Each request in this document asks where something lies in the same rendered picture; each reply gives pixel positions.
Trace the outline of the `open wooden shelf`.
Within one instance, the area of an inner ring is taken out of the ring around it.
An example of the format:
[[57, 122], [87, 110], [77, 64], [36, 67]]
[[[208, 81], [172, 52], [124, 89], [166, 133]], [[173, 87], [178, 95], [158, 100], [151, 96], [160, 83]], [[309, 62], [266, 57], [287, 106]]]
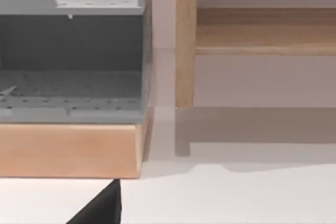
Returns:
[[336, 0], [176, 0], [175, 104], [336, 107]]

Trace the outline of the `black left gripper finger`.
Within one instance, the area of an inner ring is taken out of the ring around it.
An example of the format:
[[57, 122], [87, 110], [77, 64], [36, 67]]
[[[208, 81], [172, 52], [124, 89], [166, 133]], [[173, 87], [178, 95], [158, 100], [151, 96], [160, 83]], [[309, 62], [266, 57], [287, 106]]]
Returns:
[[121, 224], [120, 179], [114, 179], [66, 224]]

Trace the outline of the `pale wooden drawer front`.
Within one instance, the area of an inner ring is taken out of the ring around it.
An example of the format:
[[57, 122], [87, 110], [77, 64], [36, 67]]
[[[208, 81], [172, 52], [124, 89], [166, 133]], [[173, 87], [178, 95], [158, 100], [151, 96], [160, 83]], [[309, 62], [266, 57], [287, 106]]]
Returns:
[[139, 178], [152, 122], [0, 124], [0, 177]]

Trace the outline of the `grey pierced drawer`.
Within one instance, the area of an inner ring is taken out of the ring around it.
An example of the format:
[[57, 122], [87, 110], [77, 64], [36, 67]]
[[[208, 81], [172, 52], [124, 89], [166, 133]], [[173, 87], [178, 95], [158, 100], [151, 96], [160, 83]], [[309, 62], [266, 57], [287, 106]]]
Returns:
[[0, 123], [139, 124], [152, 0], [0, 0]]

